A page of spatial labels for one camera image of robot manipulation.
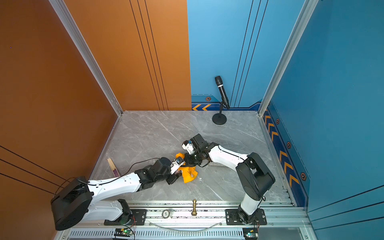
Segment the orange fluffy cloth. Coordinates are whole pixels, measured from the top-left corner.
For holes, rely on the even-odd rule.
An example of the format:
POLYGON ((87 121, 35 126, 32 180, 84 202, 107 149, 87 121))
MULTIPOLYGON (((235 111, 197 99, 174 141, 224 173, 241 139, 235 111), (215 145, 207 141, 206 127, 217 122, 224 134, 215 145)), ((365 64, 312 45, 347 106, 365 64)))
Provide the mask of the orange fluffy cloth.
MULTIPOLYGON (((185 155, 182 153, 176 154, 175 158, 182 157, 184 159, 185 155)), ((185 184, 192 182, 197 176, 198 172, 196 167, 186 167, 185 164, 179 168, 182 171, 182 177, 185 184)))

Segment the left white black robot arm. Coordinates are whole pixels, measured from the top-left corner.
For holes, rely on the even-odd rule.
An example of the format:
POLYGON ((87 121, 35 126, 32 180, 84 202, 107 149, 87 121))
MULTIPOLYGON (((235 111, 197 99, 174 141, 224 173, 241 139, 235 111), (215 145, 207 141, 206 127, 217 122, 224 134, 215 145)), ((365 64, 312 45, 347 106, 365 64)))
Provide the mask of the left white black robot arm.
POLYGON ((109 198, 143 191, 161 181, 171 185, 181 176, 178 169, 183 164, 182 157, 173 162, 160 158, 153 165, 121 177, 92 181, 75 178, 51 200, 55 229, 63 231, 95 220, 103 220, 107 226, 131 224, 133 212, 127 201, 110 202, 109 198))

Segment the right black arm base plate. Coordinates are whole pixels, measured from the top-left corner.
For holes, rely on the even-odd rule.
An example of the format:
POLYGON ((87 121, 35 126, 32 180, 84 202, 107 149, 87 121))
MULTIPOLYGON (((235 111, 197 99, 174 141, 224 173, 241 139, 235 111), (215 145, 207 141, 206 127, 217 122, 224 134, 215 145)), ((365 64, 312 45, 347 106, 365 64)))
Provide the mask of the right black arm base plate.
POLYGON ((234 225, 267 225, 267 217, 263 209, 257 209, 252 215, 247 215, 243 210, 226 209, 226 223, 234 225))

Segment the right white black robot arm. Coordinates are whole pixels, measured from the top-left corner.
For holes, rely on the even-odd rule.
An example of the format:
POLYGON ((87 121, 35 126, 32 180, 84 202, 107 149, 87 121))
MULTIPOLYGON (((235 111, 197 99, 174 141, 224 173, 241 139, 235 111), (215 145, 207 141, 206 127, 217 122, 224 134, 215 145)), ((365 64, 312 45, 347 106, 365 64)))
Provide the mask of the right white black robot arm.
POLYGON ((239 205, 238 216, 243 224, 261 223, 257 217, 261 202, 265 200, 265 194, 276 182, 271 170, 256 154, 249 155, 235 153, 216 143, 205 141, 194 143, 184 141, 183 149, 187 151, 184 161, 188 167, 195 167, 207 160, 209 163, 218 163, 237 172, 245 196, 239 205))

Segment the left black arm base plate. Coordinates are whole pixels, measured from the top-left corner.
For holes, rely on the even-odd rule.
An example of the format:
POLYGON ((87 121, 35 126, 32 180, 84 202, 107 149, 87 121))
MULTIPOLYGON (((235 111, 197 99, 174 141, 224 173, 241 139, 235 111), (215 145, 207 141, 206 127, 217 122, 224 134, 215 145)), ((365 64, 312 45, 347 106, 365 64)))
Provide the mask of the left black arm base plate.
POLYGON ((114 221, 105 220, 105 226, 143 226, 146 221, 147 210, 145 209, 135 209, 131 210, 131 213, 123 212, 120 217, 114 221))

